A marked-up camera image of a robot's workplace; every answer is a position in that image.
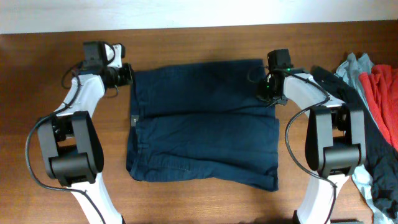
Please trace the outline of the navy blue shorts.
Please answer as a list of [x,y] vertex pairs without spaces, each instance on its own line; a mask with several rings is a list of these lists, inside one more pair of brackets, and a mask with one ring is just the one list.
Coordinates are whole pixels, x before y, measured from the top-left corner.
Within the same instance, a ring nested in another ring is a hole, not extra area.
[[262,59],[136,72],[126,169],[137,181],[217,178],[278,189],[279,120],[256,98]]

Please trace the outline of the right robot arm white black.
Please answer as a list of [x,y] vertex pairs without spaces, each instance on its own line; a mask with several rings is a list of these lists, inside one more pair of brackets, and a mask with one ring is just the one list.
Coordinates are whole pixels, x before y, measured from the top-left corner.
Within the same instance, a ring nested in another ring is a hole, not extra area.
[[[270,105],[293,101],[300,109],[287,123],[284,139],[290,157],[310,179],[292,222],[331,223],[339,192],[366,159],[363,110],[335,98],[297,68],[269,71],[257,81],[257,97]],[[301,115],[308,117],[306,167],[294,156],[289,141],[290,128]]]

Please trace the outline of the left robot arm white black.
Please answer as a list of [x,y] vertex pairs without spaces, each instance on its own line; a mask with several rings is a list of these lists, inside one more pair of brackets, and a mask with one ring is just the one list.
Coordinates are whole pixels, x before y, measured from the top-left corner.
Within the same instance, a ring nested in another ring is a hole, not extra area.
[[133,73],[128,63],[74,70],[62,104],[35,127],[46,173],[60,184],[54,190],[71,193],[90,223],[124,223],[104,184],[104,154],[91,118],[106,90],[131,85]]

